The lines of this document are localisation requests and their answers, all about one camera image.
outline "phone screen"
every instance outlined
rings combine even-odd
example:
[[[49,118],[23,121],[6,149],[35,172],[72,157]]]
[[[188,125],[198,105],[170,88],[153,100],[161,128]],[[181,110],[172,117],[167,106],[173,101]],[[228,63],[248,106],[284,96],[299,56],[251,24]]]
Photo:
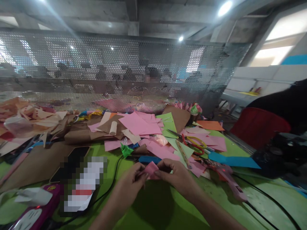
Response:
[[[84,161],[84,157],[88,153],[90,147],[74,148],[67,158],[67,162],[61,163],[60,168],[56,171],[50,179],[50,183],[64,182],[71,179],[71,175],[80,167],[80,163]]]

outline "perforated metal panel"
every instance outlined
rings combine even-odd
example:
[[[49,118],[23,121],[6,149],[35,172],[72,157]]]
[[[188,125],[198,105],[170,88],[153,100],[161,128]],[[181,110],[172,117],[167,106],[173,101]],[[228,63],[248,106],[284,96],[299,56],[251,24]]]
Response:
[[[57,110],[133,109],[198,102],[212,112],[249,44],[0,30],[1,93]]]

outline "glue gun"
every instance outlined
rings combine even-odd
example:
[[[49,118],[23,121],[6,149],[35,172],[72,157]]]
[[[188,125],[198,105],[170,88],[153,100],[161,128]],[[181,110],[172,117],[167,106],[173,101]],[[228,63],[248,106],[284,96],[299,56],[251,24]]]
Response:
[[[234,197],[241,202],[247,202],[247,196],[243,193],[240,186],[236,183],[236,181],[232,178],[231,174],[233,173],[232,169],[228,165],[222,165],[215,161],[211,161],[208,159],[203,159],[207,168],[213,169],[218,173],[219,179],[221,181],[225,181],[228,183],[231,188]]]

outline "green table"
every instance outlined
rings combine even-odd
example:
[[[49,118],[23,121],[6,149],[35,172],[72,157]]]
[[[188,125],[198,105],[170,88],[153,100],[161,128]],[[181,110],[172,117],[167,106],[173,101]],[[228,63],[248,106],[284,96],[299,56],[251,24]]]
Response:
[[[223,136],[220,132],[211,131],[211,135]],[[225,139],[228,151],[222,153],[225,156],[243,156],[248,154],[229,139]],[[108,167],[107,174],[104,175],[103,184],[99,188],[98,197],[106,192],[112,183],[115,164],[121,156],[120,150],[114,153],[104,151],[104,145],[95,143],[92,145],[90,156],[107,156]],[[116,179],[119,179],[122,173],[130,168],[133,162],[121,160],[117,171]],[[8,169],[5,163],[0,165],[0,173]],[[215,172],[211,173],[212,181],[204,177],[197,179],[198,184],[204,191],[227,210],[235,219],[237,219],[247,229],[273,229],[257,213],[247,205],[236,201],[232,192],[225,182],[218,179]],[[297,221],[301,229],[307,229],[306,207],[307,200],[295,190],[285,188],[275,184],[270,184],[266,180],[242,176],[253,183],[263,191],[275,198]],[[235,178],[237,183],[248,196],[250,203],[271,221],[280,230],[295,229],[291,221],[280,210],[280,208],[269,198],[250,187],[245,182]],[[97,202],[89,213],[77,218],[62,229],[88,229],[92,221],[102,210],[109,194]],[[13,202],[14,198],[7,198],[6,202],[0,207],[0,224],[9,223],[16,220],[25,210],[25,206]],[[68,220],[60,218],[57,211],[53,215],[56,221]],[[114,229],[190,229],[190,228],[210,229],[205,219],[197,209],[187,202],[173,187],[168,183],[159,180],[147,181],[146,189],[141,190],[132,207],[126,215],[117,223]]]

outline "light fixture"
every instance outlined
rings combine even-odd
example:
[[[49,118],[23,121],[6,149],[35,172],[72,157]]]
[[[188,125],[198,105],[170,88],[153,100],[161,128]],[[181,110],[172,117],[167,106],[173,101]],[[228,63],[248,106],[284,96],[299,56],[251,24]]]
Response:
[[[220,10],[218,11],[218,14],[217,14],[217,15],[218,15],[219,17],[225,15],[225,14],[231,9],[231,7],[232,7],[232,1],[227,1],[227,2],[225,2],[225,3],[221,6],[221,8],[220,8]]]

